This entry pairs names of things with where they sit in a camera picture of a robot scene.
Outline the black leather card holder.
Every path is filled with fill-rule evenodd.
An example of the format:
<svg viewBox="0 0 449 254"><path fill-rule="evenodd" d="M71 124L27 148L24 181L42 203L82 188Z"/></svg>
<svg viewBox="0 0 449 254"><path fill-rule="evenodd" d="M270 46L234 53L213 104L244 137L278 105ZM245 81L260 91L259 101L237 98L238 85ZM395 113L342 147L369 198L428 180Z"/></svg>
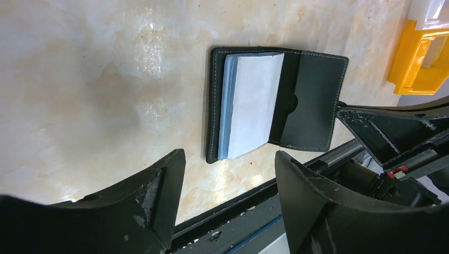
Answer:
<svg viewBox="0 0 449 254"><path fill-rule="evenodd" d="M225 58L267 52L284 54L268 142L297 151L329 150L348 57L280 47L214 47L209 58L208 164L218 161Z"/></svg>

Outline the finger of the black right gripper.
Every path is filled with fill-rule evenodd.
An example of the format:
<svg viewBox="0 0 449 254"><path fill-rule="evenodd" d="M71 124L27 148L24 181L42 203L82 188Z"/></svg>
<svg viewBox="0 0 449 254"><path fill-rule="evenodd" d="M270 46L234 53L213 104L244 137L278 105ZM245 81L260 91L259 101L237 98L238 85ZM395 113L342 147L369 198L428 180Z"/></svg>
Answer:
<svg viewBox="0 0 449 254"><path fill-rule="evenodd" d="M340 103L336 117L384 171L413 170L448 155L448 101L396 107Z"/></svg>

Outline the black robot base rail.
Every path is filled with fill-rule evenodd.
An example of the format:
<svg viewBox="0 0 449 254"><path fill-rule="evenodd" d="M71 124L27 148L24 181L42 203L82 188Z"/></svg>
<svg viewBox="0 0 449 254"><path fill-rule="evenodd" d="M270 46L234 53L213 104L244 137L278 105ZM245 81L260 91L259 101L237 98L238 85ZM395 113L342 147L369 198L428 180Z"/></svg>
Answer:
<svg viewBox="0 0 449 254"><path fill-rule="evenodd" d="M408 207L439 206L415 180L400 181L363 165L366 152L351 140L303 165L359 194ZM169 253L291 253L276 179L181 223Z"/></svg>

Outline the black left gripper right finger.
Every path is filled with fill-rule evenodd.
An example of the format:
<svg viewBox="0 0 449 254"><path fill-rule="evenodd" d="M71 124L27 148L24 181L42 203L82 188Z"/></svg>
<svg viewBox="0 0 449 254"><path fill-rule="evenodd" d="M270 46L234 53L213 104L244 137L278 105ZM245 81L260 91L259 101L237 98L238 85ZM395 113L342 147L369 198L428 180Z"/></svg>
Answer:
<svg viewBox="0 0 449 254"><path fill-rule="evenodd" d="M448 253L448 205L408 207L348 189L284 151L275 175L291 253Z"/></svg>

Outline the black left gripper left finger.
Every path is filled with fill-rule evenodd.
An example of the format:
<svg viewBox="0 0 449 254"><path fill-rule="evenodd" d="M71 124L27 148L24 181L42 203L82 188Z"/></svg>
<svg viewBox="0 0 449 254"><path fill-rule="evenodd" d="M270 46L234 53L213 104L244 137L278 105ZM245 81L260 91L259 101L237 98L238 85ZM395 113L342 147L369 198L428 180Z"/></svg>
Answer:
<svg viewBox="0 0 449 254"><path fill-rule="evenodd" d="M148 168L76 202L1 196L1 253L165 253L185 173L175 149Z"/></svg>

